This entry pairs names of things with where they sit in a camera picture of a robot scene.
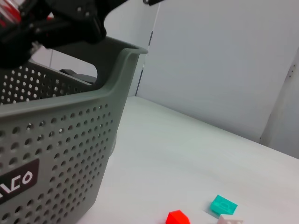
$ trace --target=white table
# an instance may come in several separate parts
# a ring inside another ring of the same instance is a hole
[[[182,210],[215,224],[211,201],[245,224],[295,224],[299,160],[141,98],[128,98],[102,186],[79,224],[163,224]]]

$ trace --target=basket hole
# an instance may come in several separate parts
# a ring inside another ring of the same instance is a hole
[[[42,135],[42,134],[40,134],[40,135],[37,137],[37,141],[41,141],[41,140],[43,140],[43,135]]]
[[[28,207],[31,206],[32,204],[33,204],[33,200],[32,199],[27,202],[27,206]]]
[[[48,195],[51,194],[52,192],[53,192],[53,188],[50,188],[50,189],[48,190]]]
[[[18,159],[17,159],[16,157],[14,157],[14,158],[12,158],[12,159],[9,161],[9,165],[12,166],[12,165],[16,164],[17,161],[18,161]]]
[[[6,213],[2,216],[2,221],[6,221],[8,220],[8,218],[10,217],[10,214],[9,213]]]
[[[14,221],[14,224],[17,224],[17,223],[19,223],[19,222],[20,222],[20,219],[17,218],[17,219]]]
[[[17,134],[18,132],[20,132],[20,128],[19,127],[15,127],[13,129],[13,134]]]
[[[39,205],[37,208],[36,208],[36,211],[40,211],[42,209],[42,206]]]
[[[35,218],[34,222],[37,223],[41,218],[38,216]]]
[[[19,147],[19,143],[18,142],[14,142],[12,145],[11,145],[11,150],[16,150],[17,148]]]
[[[32,139],[27,139],[25,141],[25,146],[29,146],[31,144],[31,142],[32,142]]]
[[[33,129],[33,124],[32,123],[29,123],[28,125],[27,125],[27,131],[30,131],[31,129]]]
[[[44,127],[45,125],[46,125],[46,122],[44,120],[39,123],[40,127]]]
[[[26,153],[24,156],[23,156],[23,160],[27,160],[30,158],[30,153]]]
[[[47,147],[47,151],[51,150],[52,148],[53,148],[52,145],[48,145],[48,147]]]
[[[30,216],[32,216],[32,212],[28,212],[26,215],[25,215],[25,218],[29,218]]]
[[[43,199],[43,196],[44,196],[43,194],[40,194],[37,199],[41,200],[41,199]]]
[[[42,150],[39,148],[38,150],[36,150],[36,155],[39,155],[40,153],[42,153]]]

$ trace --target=teal block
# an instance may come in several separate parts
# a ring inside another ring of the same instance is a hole
[[[217,197],[211,204],[211,210],[215,212],[217,215],[233,215],[237,206],[237,204],[229,201],[228,199],[223,198],[220,195],[217,195]]]

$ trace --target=basket handle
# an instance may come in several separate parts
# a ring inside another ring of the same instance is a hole
[[[106,37],[97,44],[76,42],[53,49],[93,64],[98,76],[92,86],[94,89],[99,89],[108,80],[119,53],[125,48],[138,49],[134,45],[118,41],[111,37]]]

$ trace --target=black label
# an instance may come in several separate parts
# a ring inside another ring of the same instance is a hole
[[[39,159],[0,176],[0,204],[33,187],[37,182]]]

